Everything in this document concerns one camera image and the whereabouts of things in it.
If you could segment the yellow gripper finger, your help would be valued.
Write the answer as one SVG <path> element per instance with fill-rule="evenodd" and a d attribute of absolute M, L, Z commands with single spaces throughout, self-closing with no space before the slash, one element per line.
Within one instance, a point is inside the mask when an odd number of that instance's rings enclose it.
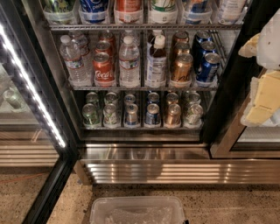
<path fill-rule="evenodd" d="M 280 109 L 280 72 L 269 70 L 250 83 L 250 102 L 241 117 L 241 124 L 249 127 L 267 122 Z"/>
<path fill-rule="evenodd" d="M 257 53 L 257 43 L 260 34 L 257 33 L 251 39 L 249 39 L 244 46 L 242 46 L 238 52 L 238 54 L 244 58 L 251 58 L 256 56 Z"/>

